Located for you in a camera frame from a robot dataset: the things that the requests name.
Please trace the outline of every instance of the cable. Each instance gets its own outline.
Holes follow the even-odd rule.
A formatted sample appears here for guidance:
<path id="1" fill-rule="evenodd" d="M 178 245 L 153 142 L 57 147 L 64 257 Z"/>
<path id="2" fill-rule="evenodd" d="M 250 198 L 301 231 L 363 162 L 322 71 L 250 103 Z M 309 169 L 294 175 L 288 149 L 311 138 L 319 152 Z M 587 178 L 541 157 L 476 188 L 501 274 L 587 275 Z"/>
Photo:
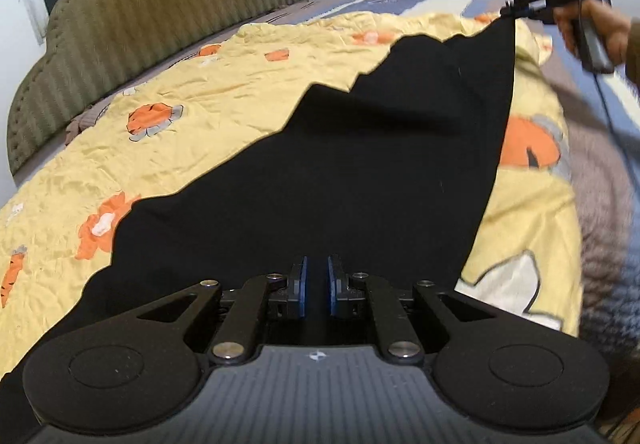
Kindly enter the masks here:
<path id="1" fill-rule="evenodd" d="M 580 32 L 582 32 L 582 0 L 578 0 L 578 28 Z M 580 52 L 579 52 L 577 41 L 575 46 L 576 48 L 578 48 L 578 54 L 579 54 Z M 620 149 L 620 153 L 622 153 L 622 159 L 623 159 L 623 162 L 625 163 L 626 172 L 629 175 L 629 180 L 631 181 L 631 185 L 633 186 L 634 191 L 636 192 L 636 196 L 640 197 L 640 183 L 638 183 L 638 179 L 636 178 L 636 172 L 634 172 L 634 168 L 633 168 L 633 165 L 631 164 L 629 155 L 626 152 L 625 147 L 623 146 L 622 139 L 618 135 L 618 132 L 613 128 L 613 122 L 611 120 L 611 115 L 609 113 L 609 106 L 607 106 L 607 101 L 604 98 L 604 92 L 602 91 L 602 87 L 600 86 L 600 80 L 597 74 L 593 74 L 593 82 L 595 83 L 596 88 L 598 89 L 598 94 L 600 96 L 602 108 L 604 109 L 604 114 L 607 119 L 607 129 L 609 129 L 610 135 L 613 137 L 613 140 L 618 145 L 618 148 Z"/>
<path id="2" fill-rule="evenodd" d="M 578 0 L 578 29 L 580 31 L 580 33 L 582 32 L 583 28 L 582 28 L 582 0 Z M 576 42 L 576 48 L 578 48 L 578 54 L 579 52 L 579 47 L 578 44 Z M 634 168 L 631 164 L 631 160 L 629 158 L 628 153 L 625 150 L 625 147 L 623 146 L 622 143 L 622 139 L 620 138 L 620 136 L 618 135 L 618 132 L 613 128 L 613 122 L 611 120 L 611 114 L 609 113 L 609 106 L 607 106 L 607 100 L 604 97 L 604 92 L 602 91 L 602 87 L 600 85 L 600 80 L 598 78 L 597 74 L 593 74 L 593 82 L 596 85 L 596 88 L 598 90 L 598 95 L 600 96 L 600 101 L 602 103 L 602 109 L 604 110 L 604 115 L 607 119 L 607 129 L 609 130 L 609 134 L 613 137 L 613 140 L 615 141 L 615 143 L 618 145 L 618 148 L 620 149 L 620 153 L 622 154 L 622 159 L 623 162 L 625 164 L 626 167 L 626 172 L 629 175 L 629 180 L 631 181 L 631 185 L 634 188 L 634 191 L 636 193 L 636 196 L 640 197 L 640 184 L 638 183 L 638 179 L 636 178 L 636 172 L 634 172 Z M 640 395 L 638 397 L 636 397 L 630 404 L 629 406 L 626 408 L 626 410 L 623 412 L 623 414 L 616 420 L 615 424 L 609 428 L 609 430 L 604 434 L 604 437 L 606 439 L 609 439 L 613 433 L 615 432 L 615 430 L 620 426 L 620 424 L 622 424 L 625 419 L 629 416 L 629 414 L 632 413 L 633 410 L 635 410 L 635 408 L 638 406 L 638 404 L 640 403 Z"/>
<path id="3" fill-rule="evenodd" d="M 638 178 L 636 177 L 636 172 L 634 171 L 634 167 L 631 164 L 631 159 L 629 158 L 628 153 L 626 152 L 625 147 L 623 146 L 622 139 L 618 132 L 613 128 L 613 123 L 611 122 L 611 115 L 609 113 L 609 106 L 607 106 L 607 101 L 604 98 L 604 92 L 602 91 L 602 87 L 600 86 L 600 80 L 596 74 L 593 74 L 593 82 L 596 84 L 596 88 L 598 89 L 598 94 L 600 96 L 600 101 L 602 103 L 602 108 L 604 110 L 604 115 L 607 119 L 607 129 L 609 130 L 610 135 L 613 137 L 613 140 L 618 145 L 620 149 L 620 153 L 622 154 L 622 160 L 625 163 L 626 172 L 629 175 L 629 180 L 631 181 L 631 185 L 634 188 L 637 197 L 640 197 L 640 183 L 638 183 Z"/>

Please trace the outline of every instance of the bed sheet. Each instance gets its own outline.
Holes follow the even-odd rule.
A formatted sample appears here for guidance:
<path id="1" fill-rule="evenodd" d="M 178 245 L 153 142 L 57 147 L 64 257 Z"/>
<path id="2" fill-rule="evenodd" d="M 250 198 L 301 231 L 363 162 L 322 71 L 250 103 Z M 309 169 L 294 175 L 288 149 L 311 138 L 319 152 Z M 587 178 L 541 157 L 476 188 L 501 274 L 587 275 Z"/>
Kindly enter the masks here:
<path id="1" fill-rule="evenodd" d="M 408 12 L 367 11 L 378 3 L 399 5 L 397 14 Z M 206 46 L 202 55 L 127 88 L 95 127 L 19 190 L 0 211 L 6 225 L 0 252 L 7 258 L 2 372 L 68 312 L 88 278 L 108 265 L 114 229 L 135 200 L 175 192 L 278 131 L 311 82 L 348 89 L 400 36 L 474 34 L 490 20 L 450 14 L 473 5 L 465 0 L 355 4 L 365 7 L 349 12 L 346 5 L 337 13 L 348 14 L 338 16 L 329 9 L 328 19 L 308 25 L 244 26 L 226 42 Z M 449 13 L 429 14 L 434 4 L 446 5 Z M 309 19 L 300 14 L 282 17 Z M 538 69 L 551 46 L 523 22 L 516 30 L 506 149 L 458 289 L 576 334 L 580 232 L 568 181 L 567 128 Z"/>

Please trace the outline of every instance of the human hand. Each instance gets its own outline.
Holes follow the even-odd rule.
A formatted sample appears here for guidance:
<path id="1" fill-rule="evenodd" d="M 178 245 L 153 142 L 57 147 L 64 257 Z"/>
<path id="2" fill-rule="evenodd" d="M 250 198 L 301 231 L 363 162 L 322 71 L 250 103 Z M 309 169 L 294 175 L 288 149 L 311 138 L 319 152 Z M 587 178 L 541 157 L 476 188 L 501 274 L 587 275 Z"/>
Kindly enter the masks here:
<path id="1" fill-rule="evenodd" d="M 626 46 L 631 30 L 631 18 L 600 0 L 584 0 L 582 2 L 582 18 L 593 21 L 613 64 L 626 62 Z M 578 19 L 578 3 L 554 9 L 554 19 L 567 50 L 578 57 L 574 28 L 571 24 L 571 20 Z"/>

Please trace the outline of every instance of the black cloth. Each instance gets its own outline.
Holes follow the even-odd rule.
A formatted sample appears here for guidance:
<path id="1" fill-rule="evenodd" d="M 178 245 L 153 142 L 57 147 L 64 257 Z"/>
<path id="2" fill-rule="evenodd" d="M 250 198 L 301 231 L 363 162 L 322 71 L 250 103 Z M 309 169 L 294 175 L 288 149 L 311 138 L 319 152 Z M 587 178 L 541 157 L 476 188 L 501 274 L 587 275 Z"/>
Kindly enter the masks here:
<path id="1" fill-rule="evenodd" d="M 46 338 L 203 279 L 228 289 L 287 273 L 302 255 L 337 253 L 347 271 L 396 287 L 454 287 L 494 185 L 514 56 L 514 22 L 500 19 L 445 43 L 405 37 L 348 93 L 313 85 L 282 132 L 135 203 L 111 266 Z M 3 434 L 9 421 L 34 424 L 21 367 L 0 385 Z"/>

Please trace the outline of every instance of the orange flower pattern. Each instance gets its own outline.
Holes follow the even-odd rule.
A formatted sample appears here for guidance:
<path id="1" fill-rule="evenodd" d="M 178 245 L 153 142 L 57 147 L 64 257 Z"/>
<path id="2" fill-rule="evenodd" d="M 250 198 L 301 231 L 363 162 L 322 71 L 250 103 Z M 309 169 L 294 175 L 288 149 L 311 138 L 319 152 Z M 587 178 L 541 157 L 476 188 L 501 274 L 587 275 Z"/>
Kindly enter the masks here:
<path id="1" fill-rule="evenodd" d="M 24 264 L 24 257 L 27 255 L 27 248 L 21 245 L 11 253 L 11 260 L 9 261 L 9 268 L 4 273 L 2 278 L 2 286 L 0 287 L 0 302 L 2 308 L 6 305 L 6 300 L 9 297 L 11 289 L 14 288 L 15 280 L 18 278 L 18 273 L 22 270 Z"/>
<path id="2" fill-rule="evenodd" d="M 351 37 L 356 45 L 388 45 L 396 39 L 393 32 L 376 32 L 375 30 L 352 34 Z"/>
<path id="3" fill-rule="evenodd" d="M 140 195 L 127 202 L 124 192 L 121 191 L 104 201 L 98 208 L 98 214 L 89 215 L 78 229 L 80 246 L 76 259 L 91 259 L 98 249 L 111 252 L 116 225 L 129 212 L 133 202 L 139 199 Z"/>
<path id="4" fill-rule="evenodd" d="M 497 12 L 487 12 L 485 14 L 478 14 L 474 17 L 474 19 L 478 21 L 478 23 L 484 23 L 485 25 L 488 25 L 492 21 L 498 19 L 499 15 L 500 14 L 498 14 Z"/>
<path id="5" fill-rule="evenodd" d="M 530 119 L 509 117 L 500 166 L 543 169 L 554 166 L 559 159 L 560 148 L 550 132 Z"/>
<path id="6" fill-rule="evenodd" d="M 182 104 L 172 107 L 162 102 L 136 108 L 129 113 L 129 122 L 127 122 L 129 139 L 137 142 L 166 129 L 174 120 L 180 119 L 183 109 Z"/>
<path id="7" fill-rule="evenodd" d="M 218 50 L 222 47 L 222 45 L 204 45 L 200 51 L 198 52 L 198 57 L 211 56 L 213 54 L 217 54 Z"/>
<path id="8" fill-rule="evenodd" d="M 286 61 L 287 59 L 289 59 L 289 49 L 281 48 L 279 50 L 274 50 L 273 52 L 265 54 L 264 58 L 267 61 Z"/>

